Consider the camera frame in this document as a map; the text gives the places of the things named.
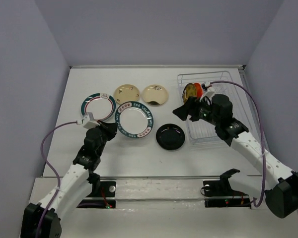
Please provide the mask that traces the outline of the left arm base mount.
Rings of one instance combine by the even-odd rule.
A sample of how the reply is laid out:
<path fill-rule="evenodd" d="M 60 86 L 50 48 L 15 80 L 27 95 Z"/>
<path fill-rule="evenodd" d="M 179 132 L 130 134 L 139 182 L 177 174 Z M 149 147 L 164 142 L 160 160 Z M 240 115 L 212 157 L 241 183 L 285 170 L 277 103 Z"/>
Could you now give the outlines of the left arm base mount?
<path fill-rule="evenodd" d="M 83 199 L 77 208 L 114 209 L 116 208 L 116 181 L 103 180 L 98 189 L 93 188 L 90 195 Z"/>

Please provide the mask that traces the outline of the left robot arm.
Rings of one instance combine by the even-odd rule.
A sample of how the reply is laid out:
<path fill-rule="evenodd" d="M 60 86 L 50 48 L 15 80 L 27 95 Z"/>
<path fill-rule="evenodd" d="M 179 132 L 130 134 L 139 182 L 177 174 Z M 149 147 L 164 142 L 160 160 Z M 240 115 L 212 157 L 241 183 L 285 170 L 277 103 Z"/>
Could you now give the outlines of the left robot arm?
<path fill-rule="evenodd" d="M 24 209 L 20 237 L 59 238 L 63 219 L 88 195 L 100 190 L 100 176 L 94 171 L 108 141 L 116 134 L 116 123 L 91 121 L 84 142 L 69 170 L 56 186 L 38 203 L 29 203 Z"/>

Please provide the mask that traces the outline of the black plate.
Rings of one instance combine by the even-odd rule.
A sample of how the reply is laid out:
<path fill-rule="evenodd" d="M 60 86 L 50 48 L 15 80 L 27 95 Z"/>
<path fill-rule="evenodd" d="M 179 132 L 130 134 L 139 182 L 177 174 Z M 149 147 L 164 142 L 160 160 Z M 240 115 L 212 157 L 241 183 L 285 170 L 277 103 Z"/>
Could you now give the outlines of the black plate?
<path fill-rule="evenodd" d="M 155 137 L 158 145 L 168 151 L 181 148 L 185 142 L 183 129 L 172 123 L 164 124 L 159 127 Z"/>

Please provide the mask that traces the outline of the orange plate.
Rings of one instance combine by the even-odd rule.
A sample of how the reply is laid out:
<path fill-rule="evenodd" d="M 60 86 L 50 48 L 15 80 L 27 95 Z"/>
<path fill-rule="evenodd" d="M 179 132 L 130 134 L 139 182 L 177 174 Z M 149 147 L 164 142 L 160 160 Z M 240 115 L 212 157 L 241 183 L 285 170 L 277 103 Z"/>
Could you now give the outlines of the orange plate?
<path fill-rule="evenodd" d="M 194 83 L 195 89 L 196 89 L 196 97 L 201 98 L 203 95 L 203 89 L 201 84 L 199 83 Z"/>

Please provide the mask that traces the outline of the green rim lettered plate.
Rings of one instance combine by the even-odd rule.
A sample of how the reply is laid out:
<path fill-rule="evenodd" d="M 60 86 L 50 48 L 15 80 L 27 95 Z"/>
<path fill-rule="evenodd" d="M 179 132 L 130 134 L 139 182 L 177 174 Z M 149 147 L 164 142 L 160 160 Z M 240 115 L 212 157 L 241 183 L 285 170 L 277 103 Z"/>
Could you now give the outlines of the green rim lettered plate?
<path fill-rule="evenodd" d="M 140 102 L 128 101 L 115 112 L 118 130 L 126 137 L 139 139 L 150 134 L 154 125 L 152 112 Z"/>

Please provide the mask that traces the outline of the green red striped plate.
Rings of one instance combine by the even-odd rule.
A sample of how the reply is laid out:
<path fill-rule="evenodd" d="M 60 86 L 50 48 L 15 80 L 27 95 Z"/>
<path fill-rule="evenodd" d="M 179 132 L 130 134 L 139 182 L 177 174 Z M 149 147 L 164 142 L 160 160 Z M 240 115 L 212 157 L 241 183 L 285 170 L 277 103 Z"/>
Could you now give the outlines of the green red striped plate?
<path fill-rule="evenodd" d="M 106 93 L 95 93 L 84 99 L 80 112 L 82 115 L 92 113 L 96 120 L 108 120 L 116 111 L 114 98 Z"/>

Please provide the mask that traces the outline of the yellow brown patterned plate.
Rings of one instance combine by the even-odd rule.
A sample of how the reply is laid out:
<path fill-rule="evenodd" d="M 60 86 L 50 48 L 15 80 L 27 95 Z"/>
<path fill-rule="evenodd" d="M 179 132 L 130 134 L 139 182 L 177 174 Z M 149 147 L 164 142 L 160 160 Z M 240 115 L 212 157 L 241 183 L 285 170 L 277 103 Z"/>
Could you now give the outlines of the yellow brown patterned plate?
<path fill-rule="evenodd" d="M 193 83 L 188 83 L 182 92 L 182 100 L 185 104 L 190 97 L 197 97 L 196 87 Z"/>

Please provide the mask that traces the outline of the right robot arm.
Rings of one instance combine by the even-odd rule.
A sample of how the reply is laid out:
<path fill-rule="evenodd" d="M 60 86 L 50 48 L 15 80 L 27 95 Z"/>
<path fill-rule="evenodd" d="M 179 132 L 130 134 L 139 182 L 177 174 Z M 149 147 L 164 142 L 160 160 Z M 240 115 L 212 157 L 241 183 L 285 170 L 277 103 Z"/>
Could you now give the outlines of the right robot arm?
<path fill-rule="evenodd" d="M 217 136 L 262 174 L 260 189 L 255 190 L 248 184 L 246 194 L 264 200 L 275 216 L 285 218 L 298 209 L 298 171 L 282 164 L 267 151 L 249 129 L 234 118 L 232 110 L 229 97 L 216 94 L 206 100 L 189 97 L 173 113 L 182 121 L 201 119 L 214 125 Z"/>

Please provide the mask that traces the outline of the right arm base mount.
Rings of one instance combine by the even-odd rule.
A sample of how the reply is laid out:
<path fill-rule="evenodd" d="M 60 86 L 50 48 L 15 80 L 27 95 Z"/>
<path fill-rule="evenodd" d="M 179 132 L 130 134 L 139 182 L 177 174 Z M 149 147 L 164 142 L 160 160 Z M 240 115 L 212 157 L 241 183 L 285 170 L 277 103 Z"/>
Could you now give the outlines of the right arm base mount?
<path fill-rule="evenodd" d="M 230 169 L 220 175 L 218 180 L 203 181 L 200 193 L 204 196 L 206 208 L 247 207 L 251 208 L 249 196 L 241 191 L 233 190 L 229 179 L 240 170 Z"/>

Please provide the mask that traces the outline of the beige plate green patch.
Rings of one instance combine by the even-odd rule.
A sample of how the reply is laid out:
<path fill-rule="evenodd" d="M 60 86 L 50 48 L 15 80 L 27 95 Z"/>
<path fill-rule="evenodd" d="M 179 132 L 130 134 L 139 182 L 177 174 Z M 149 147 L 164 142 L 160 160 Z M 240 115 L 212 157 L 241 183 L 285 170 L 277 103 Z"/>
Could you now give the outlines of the beige plate green patch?
<path fill-rule="evenodd" d="M 169 93 L 161 85 L 153 84 L 147 86 L 141 93 L 145 103 L 152 106 L 161 106 L 167 102 Z"/>

